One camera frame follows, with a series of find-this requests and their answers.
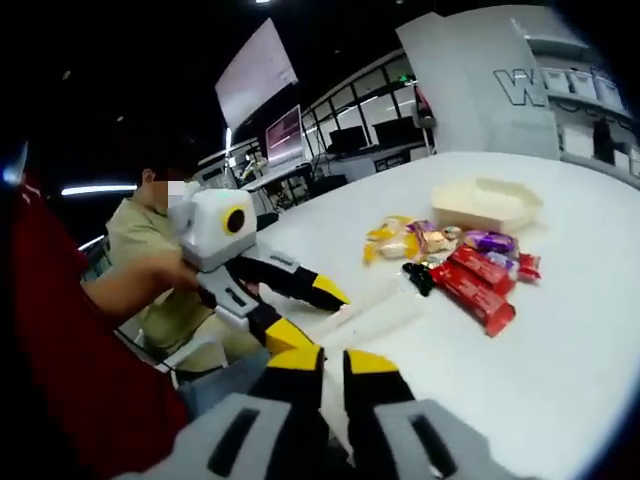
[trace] snack package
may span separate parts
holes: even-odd
[[[430,271],[436,285],[446,289],[480,322],[490,337],[495,337],[515,317],[516,310],[504,297],[491,291],[485,282],[466,268],[445,262]]]
[[[502,268],[506,269],[512,280],[518,279],[518,269],[520,268],[520,264],[518,262],[511,260],[506,255],[498,252],[486,252],[484,256],[489,259],[491,263],[495,263],[496,265],[500,265]]]
[[[527,253],[520,254],[518,278],[522,282],[535,282],[540,280],[540,257]]]
[[[407,225],[407,229],[414,233],[418,245],[420,246],[420,259],[427,255],[452,250],[451,242],[443,232],[436,229],[436,226],[429,221],[423,220]]]
[[[512,253],[518,249],[518,240],[504,233],[469,230],[464,243],[480,252]]]
[[[458,240],[462,235],[462,229],[456,226],[444,227],[442,234],[449,241]]]
[[[364,247],[364,263],[369,265],[378,255],[384,258],[412,259],[420,252],[418,240],[407,225],[411,218],[392,215],[376,230],[367,233]]]
[[[505,296],[516,284],[506,268],[492,263],[488,258],[467,245],[460,246],[451,254],[449,260],[475,273],[498,295]]]

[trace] yellow snack wrapper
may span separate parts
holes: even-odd
[[[420,245],[415,235],[407,229],[413,220],[402,215],[385,218],[382,226],[367,233],[364,246],[363,261],[371,264],[379,255],[388,258],[413,259],[420,252]]]

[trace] plastic container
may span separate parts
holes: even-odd
[[[441,226],[510,233],[536,219],[542,200],[520,183],[476,178],[436,188],[431,206]]]

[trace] window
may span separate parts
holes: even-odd
[[[374,126],[378,123],[386,122],[388,120],[396,120],[396,110],[391,100],[391,95],[384,95],[382,97],[373,97],[369,100],[362,102],[362,113],[367,122],[369,128],[369,134],[371,135],[371,141],[373,144],[378,144],[378,136]]]
[[[342,107],[346,104],[351,103],[355,100],[353,97],[353,90],[351,87],[347,85],[338,93],[336,93],[333,97],[331,97],[331,102],[333,102],[333,106],[336,109],[336,112],[339,112]]]
[[[382,70],[374,70],[371,73],[368,73],[364,77],[354,82],[354,86],[356,87],[356,93],[358,94],[358,98],[362,98],[367,94],[377,90],[381,87],[384,87],[386,82],[384,80],[384,75],[382,74]]]
[[[413,107],[416,104],[415,93],[413,87],[404,87],[394,92],[398,107],[400,108],[400,116],[410,117]]]
[[[304,138],[302,139],[304,158],[311,160],[315,154],[324,151],[322,141],[320,141],[318,136],[318,128],[315,123],[313,123],[313,115],[308,114],[302,117],[302,130],[304,132]]]
[[[338,113],[338,122],[340,123],[341,129],[361,127],[362,117],[360,116],[358,107],[356,105],[352,105],[348,108],[342,109],[342,111]]]
[[[413,77],[413,69],[406,55],[392,60],[384,66],[389,74],[389,80],[395,82],[403,77]]]
[[[333,143],[331,141],[330,133],[337,129],[338,125],[336,125],[333,117],[329,117],[325,121],[320,122],[320,132],[322,133],[322,137],[324,138],[324,143],[327,145],[327,148],[329,148],[329,146]]]
[[[329,106],[328,101],[321,103],[314,110],[316,112],[316,118],[321,122],[325,119],[325,117],[331,115],[331,106]]]

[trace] white table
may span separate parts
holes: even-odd
[[[365,234],[389,214],[432,218],[434,186],[489,176],[525,183],[545,202],[519,236],[542,256],[539,286],[518,284],[517,315],[498,337],[439,291],[424,318],[367,345],[398,364],[417,398],[433,398],[489,438],[514,473],[573,479],[624,419],[640,360],[640,194],[562,162],[447,153],[365,178],[286,212],[260,233],[272,248],[328,274],[352,301],[402,261],[362,265]],[[326,318],[266,294],[303,328]]]

